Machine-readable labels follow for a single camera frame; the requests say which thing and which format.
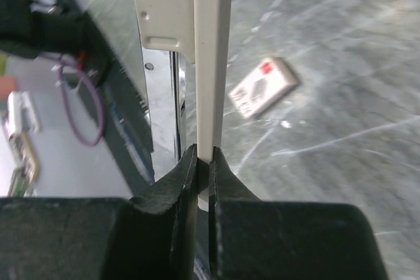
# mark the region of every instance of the floor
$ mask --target floor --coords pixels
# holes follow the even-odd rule
[[[144,91],[133,0],[87,2]],[[226,91],[265,56],[301,82],[256,120],[226,98],[232,169],[263,199],[359,206],[401,280],[420,279],[419,25],[420,0],[232,0]]]

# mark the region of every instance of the scratched floor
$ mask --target scratched floor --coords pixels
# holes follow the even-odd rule
[[[111,1],[92,2],[96,17],[135,65],[135,32],[116,27],[122,16],[135,23],[133,0]],[[420,279],[419,28],[420,0],[232,2],[227,92],[264,56],[285,58],[301,80],[256,120],[226,99],[222,148],[232,169],[263,199],[359,206],[390,278],[401,280]],[[194,131],[190,115],[190,141]]]

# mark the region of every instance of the white box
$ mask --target white box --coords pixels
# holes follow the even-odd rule
[[[261,114],[297,84],[281,58],[265,58],[229,93],[229,98],[244,118],[250,118]]]

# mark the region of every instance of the red logo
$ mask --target red logo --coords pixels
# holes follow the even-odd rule
[[[271,62],[265,62],[260,66],[260,70],[263,75],[268,75],[271,71],[273,71],[274,67]]]

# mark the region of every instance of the white metal bar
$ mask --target white metal bar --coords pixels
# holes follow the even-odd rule
[[[231,0],[194,0],[198,157],[221,145]]]

